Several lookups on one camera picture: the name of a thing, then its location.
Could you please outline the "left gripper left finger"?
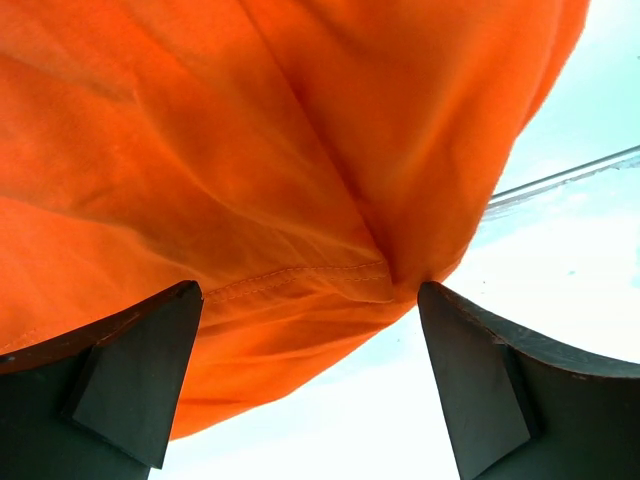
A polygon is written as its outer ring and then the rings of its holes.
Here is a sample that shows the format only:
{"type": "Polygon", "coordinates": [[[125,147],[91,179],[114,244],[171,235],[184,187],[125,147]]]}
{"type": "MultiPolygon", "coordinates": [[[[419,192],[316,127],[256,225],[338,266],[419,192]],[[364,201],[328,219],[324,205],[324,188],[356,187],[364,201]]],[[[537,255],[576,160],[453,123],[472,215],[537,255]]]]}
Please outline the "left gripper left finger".
{"type": "Polygon", "coordinates": [[[203,307],[183,281],[1,356],[1,476],[146,479],[162,467],[203,307]]]}

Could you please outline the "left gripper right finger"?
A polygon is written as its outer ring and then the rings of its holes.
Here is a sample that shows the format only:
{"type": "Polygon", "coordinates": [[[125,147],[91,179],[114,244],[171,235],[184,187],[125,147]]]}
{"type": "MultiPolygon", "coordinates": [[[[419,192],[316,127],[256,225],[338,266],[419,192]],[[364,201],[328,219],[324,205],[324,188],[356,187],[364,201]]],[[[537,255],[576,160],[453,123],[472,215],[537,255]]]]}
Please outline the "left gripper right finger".
{"type": "Polygon", "coordinates": [[[639,367],[421,285],[418,307],[462,479],[636,479],[639,367]]]}

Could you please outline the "orange t shirt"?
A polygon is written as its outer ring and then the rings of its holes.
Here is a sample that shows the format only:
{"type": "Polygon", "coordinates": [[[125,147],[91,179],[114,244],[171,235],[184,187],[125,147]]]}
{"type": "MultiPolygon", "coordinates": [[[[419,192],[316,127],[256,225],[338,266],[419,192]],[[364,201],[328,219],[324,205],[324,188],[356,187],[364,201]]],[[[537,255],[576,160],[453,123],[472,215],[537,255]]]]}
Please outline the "orange t shirt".
{"type": "Polygon", "coordinates": [[[181,438],[276,401],[464,256],[585,1],[5,1],[1,348],[177,282],[181,438]]]}

